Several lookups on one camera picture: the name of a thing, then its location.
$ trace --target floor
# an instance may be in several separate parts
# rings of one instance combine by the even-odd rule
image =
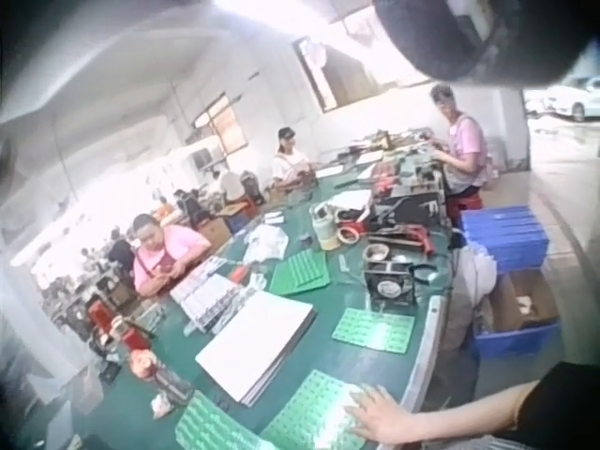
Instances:
[[[532,171],[504,175],[486,207],[528,204],[550,239],[543,272],[562,335],[537,355],[483,361],[476,396],[541,377],[562,359],[600,362],[600,124],[532,121]]]

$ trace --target glue bottle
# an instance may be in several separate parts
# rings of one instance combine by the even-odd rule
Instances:
[[[317,234],[317,240],[324,251],[335,250],[341,245],[338,240],[338,230],[334,215],[326,203],[317,203],[310,206],[312,228]]]

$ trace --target blue plastic crate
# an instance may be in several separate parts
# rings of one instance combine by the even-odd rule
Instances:
[[[539,268],[548,253],[548,236],[527,206],[480,209],[461,213],[467,239],[484,246],[498,272]]]
[[[504,333],[485,333],[475,337],[475,346],[482,358],[502,358],[538,353],[548,340],[559,333],[558,322]]]
[[[229,228],[229,231],[232,234],[236,234],[249,224],[248,217],[244,212],[240,212],[235,216],[224,217],[224,219],[225,223],[227,223],[227,228]]]

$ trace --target green table surface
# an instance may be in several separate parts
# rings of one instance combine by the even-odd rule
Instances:
[[[277,208],[285,212],[286,222],[280,226],[290,237],[286,257],[302,249],[298,236],[303,233],[311,233],[314,236],[308,214],[309,206],[338,193],[334,188],[335,184],[353,176],[355,173],[354,175],[343,173],[323,179],[319,187],[313,191],[309,202],[304,201]],[[263,431],[278,414],[313,369],[318,369],[345,383],[385,386],[394,398],[402,401],[407,408],[418,409],[424,391],[427,389],[423,384],[428,383],[432,360],[435,359],[445,305],[442,301],[439,306],[436,304],[436,307],[431,307],[430,299],[434,295],[444,297],[451,280],[447,239],[442,233],[435,232],[431,235],[431,240],[441,256],[429,262],[435,263],[439,271],[430,286],[418,288],[418,307],[404,311],[415,316],[413,335],[405,354],[378,352],[332,339],[332,333],[344,310],[365,308],[367,304],[366,289],[353,276],[341,272],[338,262],[338,255],[345,254],[352,273],[361,277],[364,239],[355,246],[341,247],[327,253],[327,264],[332,280],[329,286],[290,296],[313,305],[317,311],[316,318],[297,347],[286,358],[276,378],[252,408],[235,403],[203,373],[194,357],[210,341],[210,335],[194,332],[191,336],[184,337],[183,328],[188,323],[188,318],[171,300],[167,300],[167,318],[157,330],[153,350],[167,366],[192,382],[210,399],[224,400],[228,404],[228,414],[257,434]],[[237,236],[222,249],[221,255],[232,260],[241,260],[245,251],[244,239]],[[412,255],[412,259],[416,262],[423,261],[423,257],[415,254]],[[267,279],[270,278],[276,263],[271,261],[264,264],[270,270]],[[232,265],[226,264],[219,269],[219,272],[227,273],[232,268]],[[240,367],[232,361],[232,370],[237,369]],[[163,419],[153,420],[150,401],[156,394],[152,386],[134,379],[125,366],[116,381],[111,386],[105,387],[104,399],[91,413],[81,415],[77,411],[73,412],[75,430],[82,436],[98,435],[114,450],[180,448],[175,441],[174,428],[183,410],[172,412]],[[58,407],[59,404],[49,405],[38,408],[31,414],[20,433],[20,441],[31,448],[33,443],[44,439],[48,419]],[[375,447],[373,442],[368,442],[364,448]]]

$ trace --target parked car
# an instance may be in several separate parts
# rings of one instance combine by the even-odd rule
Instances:
[[[574,78],[549,87],[544,98],[548,111],[583,122],[600,117],[600,77]]]

